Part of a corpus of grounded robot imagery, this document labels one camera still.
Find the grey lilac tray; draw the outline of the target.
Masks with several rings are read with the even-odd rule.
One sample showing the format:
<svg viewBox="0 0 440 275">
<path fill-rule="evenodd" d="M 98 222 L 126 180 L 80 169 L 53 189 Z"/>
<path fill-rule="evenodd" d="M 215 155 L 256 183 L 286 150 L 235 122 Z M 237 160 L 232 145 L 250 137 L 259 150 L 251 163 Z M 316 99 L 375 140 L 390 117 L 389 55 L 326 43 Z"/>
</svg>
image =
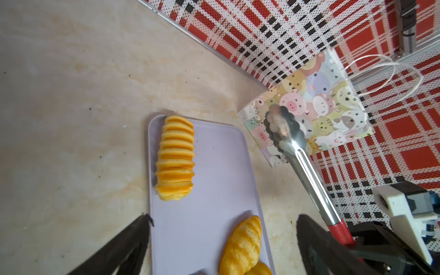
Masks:
<svg viewBox="0 0 440 275">
<path fill-rule="evenodd" d="M 178 201 L 163 201 L 154 187 L 165 115 L 148 125 L 152 273 L 216 275 L 224 246 L 243 220 L 262 217 L 244 133 L 237 127 L 193 119 L 194 188 Z"/>
</svg>

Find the round striped bun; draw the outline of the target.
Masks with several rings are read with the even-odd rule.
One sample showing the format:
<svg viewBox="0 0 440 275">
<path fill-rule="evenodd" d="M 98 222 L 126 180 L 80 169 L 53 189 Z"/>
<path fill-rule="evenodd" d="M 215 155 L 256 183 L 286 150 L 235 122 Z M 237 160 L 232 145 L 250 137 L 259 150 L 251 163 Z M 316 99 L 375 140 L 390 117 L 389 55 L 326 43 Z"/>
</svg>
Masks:
<svg viewBox="0 0 440 275">
<path fill-rule="evenodd" d="M 272 275 L 270 267 L 265 263 L 259 261 L 250 271 L 246 272 L 244 275 Z"/>
</svg>

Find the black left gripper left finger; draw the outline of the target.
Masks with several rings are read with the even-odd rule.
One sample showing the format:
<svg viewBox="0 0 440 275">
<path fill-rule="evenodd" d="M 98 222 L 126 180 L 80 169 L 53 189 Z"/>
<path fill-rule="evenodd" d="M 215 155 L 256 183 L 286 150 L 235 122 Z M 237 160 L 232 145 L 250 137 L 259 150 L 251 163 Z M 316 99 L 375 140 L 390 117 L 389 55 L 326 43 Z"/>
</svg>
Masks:
<svg viewBox="0 0 440 275">
<path fill-rule="evenodd" d="M 138 275 L 149 245 L 153 219 L 144 214 L 129 224 L 71 275 Z"/>
</svg>

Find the red handled metal tongs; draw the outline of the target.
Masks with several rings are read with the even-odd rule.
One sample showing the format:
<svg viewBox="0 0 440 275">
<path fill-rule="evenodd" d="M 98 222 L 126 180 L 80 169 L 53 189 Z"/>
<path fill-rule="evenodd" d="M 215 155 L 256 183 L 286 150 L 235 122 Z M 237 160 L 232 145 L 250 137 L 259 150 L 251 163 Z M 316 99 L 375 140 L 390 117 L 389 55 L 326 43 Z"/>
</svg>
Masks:
<svg viewBox="0 0 440 275">
<path fill-rule="evenodd" d="M 287 107 L 271 105 L 265 114 L 264 125 L 279 152 L 283 153 L 299 177 L 332 236 L 342 245 L 355 243 L 341 215 L 324 188 L 307 153 L 307 140 L 299 122 Z"/>
</svg>

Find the cartoon animal paper bag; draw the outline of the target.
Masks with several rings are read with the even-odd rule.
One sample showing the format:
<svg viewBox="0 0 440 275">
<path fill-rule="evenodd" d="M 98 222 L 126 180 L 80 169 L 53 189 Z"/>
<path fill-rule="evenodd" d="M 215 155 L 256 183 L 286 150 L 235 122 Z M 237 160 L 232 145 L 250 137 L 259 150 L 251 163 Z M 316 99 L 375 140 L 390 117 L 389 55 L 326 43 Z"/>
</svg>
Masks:
<svg viewBox="0 0 440 275">
<path fill-rule="evenodd" d="M 287 163 L 264 126 L 273 105 L 285 107 L 305 137 L 310 155 L 375 133 L 335 49 L 327 49 L 247 103 L 238 113 L 272 167 Z"/>
</svg>

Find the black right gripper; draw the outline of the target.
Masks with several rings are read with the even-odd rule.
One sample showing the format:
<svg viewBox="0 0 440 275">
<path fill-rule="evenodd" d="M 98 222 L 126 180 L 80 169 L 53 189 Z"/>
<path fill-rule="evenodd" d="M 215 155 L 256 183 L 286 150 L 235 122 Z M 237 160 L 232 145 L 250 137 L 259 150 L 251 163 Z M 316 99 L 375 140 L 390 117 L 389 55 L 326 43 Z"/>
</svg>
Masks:
<svg viewBox="0 0 440 275">
<path fill-rule="evenodd" d="M 350 251 L 382 275 L 438 275 L 440 254 L 428 264 L 383 222 L 364 222 L 348 228 L 355 244 Z"/>
</svg>

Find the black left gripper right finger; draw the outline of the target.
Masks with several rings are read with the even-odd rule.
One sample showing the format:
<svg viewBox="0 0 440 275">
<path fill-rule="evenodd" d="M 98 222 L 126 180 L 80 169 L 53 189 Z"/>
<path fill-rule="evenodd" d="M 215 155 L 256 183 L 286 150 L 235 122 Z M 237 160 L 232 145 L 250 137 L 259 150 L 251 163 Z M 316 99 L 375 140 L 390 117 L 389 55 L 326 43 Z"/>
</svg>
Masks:
<svg viewBox="0 0 440 275">
<path fill-rule="evenodd" d="M 308 275 L 376 275 L 308 215 L 296 222 L 298 246 Z"/>
</svg>

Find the croissant shaped bread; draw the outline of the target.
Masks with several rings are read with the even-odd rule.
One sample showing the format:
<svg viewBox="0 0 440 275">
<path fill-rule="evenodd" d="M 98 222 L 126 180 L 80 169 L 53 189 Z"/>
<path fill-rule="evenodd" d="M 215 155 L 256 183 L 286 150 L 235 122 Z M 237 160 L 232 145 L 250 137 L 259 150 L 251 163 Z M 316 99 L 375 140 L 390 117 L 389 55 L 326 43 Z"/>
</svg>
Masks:
<svg viewBox="0 0 440 275">
<path fill-rule="evenodd" d="M 259 216 L 252 215 L 232 232 L 222 253 L 220 275 L 244 275 L 259 261 L 262 245 Z"/>
</svg>

